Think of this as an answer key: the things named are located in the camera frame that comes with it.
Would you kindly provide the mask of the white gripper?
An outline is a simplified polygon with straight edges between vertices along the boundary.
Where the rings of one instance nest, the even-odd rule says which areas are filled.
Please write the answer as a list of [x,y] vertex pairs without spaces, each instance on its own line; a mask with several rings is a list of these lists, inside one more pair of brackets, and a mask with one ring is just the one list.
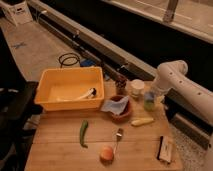
[[158,87],[158,85],[153,82],[150,86],[150,91],[154,95],[155,100],[163,100],[165,96],[165,91],[161,88]]

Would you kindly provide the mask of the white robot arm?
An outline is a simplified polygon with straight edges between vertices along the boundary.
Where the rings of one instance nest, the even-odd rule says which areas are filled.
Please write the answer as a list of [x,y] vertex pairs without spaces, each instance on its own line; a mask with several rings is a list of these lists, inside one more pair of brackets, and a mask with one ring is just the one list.
[[213,92],[186,77],[188,65],[183,60],[161,63],[151,84],[156,96],[176,90],[194,106],[213,126]]

